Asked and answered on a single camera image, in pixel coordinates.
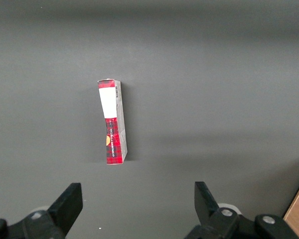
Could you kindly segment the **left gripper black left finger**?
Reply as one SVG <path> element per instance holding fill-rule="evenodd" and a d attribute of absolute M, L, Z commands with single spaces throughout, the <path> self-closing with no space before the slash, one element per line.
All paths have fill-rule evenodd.
<path fill-rule="evenodd" d="M 32 211 L 9 226 L 9 239 L 64 239 L 83 209 L 81 183 L 71 183 L 46 210 Z"/>

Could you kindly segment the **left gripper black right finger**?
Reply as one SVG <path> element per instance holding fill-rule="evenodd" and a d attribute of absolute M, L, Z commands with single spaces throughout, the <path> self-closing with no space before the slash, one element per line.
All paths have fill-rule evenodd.
<path fill-rule="evenodd" d="M 216 203 L 205 182 L 194 184 L 194 206 L 200 221 L 187 239 L 230 239 L 239 227 L 239 216 Z"/>

